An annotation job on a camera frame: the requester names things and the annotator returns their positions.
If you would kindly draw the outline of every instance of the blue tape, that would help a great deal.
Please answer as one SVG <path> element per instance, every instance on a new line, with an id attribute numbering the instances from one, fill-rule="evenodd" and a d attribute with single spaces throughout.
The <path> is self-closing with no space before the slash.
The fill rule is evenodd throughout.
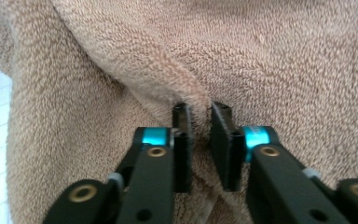
<path id="1" fill-rule="evenodd" d="M 166 146 L 168 143 L 167 131 L 167 128 L 145 128 L 142 143 L 153 146 Z"/>
<path id="2" fill-rule="evenodd" d="M 262 126 L 248 126 L 242 127 L 245 136 L 245 146 L 247 153 L 245 155 L 245 162 L 252 160 L 253 149 L 261 144 L 269 144 L 269 133 L 266 128 Z"/>

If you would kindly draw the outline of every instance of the beige towel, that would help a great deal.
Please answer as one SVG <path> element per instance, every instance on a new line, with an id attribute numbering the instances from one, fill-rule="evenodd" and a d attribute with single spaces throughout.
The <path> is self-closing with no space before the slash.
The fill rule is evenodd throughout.
<path id="1" fill-rule="evenodd" d="M 0 69 L 13 92 L 7 183 L 14 223 L 62 190 L 105 180 L 136 127 L 192 105 L 194 190 L 177 223 L 251 223 L 205 146 L 211 101 L 271 125 L 334 187 L 358 177 L 358 1 L 0 0 Z"/>

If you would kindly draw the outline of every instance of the black plastic part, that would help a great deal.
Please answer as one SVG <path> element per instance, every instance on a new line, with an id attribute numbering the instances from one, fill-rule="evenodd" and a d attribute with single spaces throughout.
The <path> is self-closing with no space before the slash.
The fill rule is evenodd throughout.
<path id="1" fill-rule="evenodd" d="M 358 179 L 341 180 L 335 194 L 335 202 L 351 223 L 358 223 Z"/>
<path id="2" fill-rule="evenodd" d="M 162 147 L 165 155 L 151 157 L 148 150 Z M 145 146 L 132 173 L 129 191 L 117 224 L 172 223 L 173 152 L 166 146 Z"/>
<path id="3" fill-rule="evenodd" d="M 116 169 L 116 173 L 119 173 L 123 176 L 124 187 L 127 187 L 130 183 L 132 170 L 135 167 L 135 163 L 138 160 L 139 153 L 141 152 L 144 130 L 145 128 L 143 127 L 136 129 L 135 135 L 132 139 L 131 147 Z"/>
<path id="4" fill-rule="evenodd" d="M 263 147 L 279 155 L 263 154 Z M 248 181 L 246 202 L 257 224 L 349 223 L 282 147 L 256 147 Z"/>
<path id="5" fill-rule="evenodd" d="M 85 202 L 70 200 L 71 192 L 77 187 L 92 185 L 96 194 Z M 117 184 L 111 180 L 103 184 L 97 180 L 84 179 L 68 187 L 48 210 L 44 224 L 101 224 L 115 220 L 119 208 Z"/>
<path id="6" fill-rule="evenodd" d="M 239 190 L 245 156 L 244 136 L 243 130 L 234 125 L 228 105 L 212 103 L 210 147 L 223 190 Z"/>
<path id="7" fill-rule="evenodd" d="M 175 192 L 189 193 L 192 180 L 193 130 L 188 105 L 179 104 L 173 108 L 172 126 L 177 130 L 173 136 Z"/>

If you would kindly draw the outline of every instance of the brown towel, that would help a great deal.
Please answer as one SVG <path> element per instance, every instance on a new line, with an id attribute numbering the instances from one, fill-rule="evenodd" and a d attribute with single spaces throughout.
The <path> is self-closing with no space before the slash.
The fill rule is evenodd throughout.
<path id="1" fill-rule="evenodd" d="M 139 126 L 192 106 L 194 190 L 177 223 L 251 223 L 206 143 L 211 101 L 271 125 L 334 187 L 358 177 L 358 1 L 0 0 L 13 79 L 7 183 L 14 223 L 40 223 L 81 178 L 105 180 Z"/>

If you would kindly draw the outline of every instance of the towel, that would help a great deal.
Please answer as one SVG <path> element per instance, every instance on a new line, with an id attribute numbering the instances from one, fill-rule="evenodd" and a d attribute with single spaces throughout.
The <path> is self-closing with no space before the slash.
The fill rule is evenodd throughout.
<path id="1" fill-rule="evenodd" d="M 175 223 L 252 223 L 221 188 L 211 102 L 269 125 L 334 188 L 358 178 L 358 1 L 0 0 L 0 70 L 12 78 L 7 192 L 14 223 L 41 223 L 75 181 L 105 181 L 137 127 L 194 120 L 193 192 Z"/>

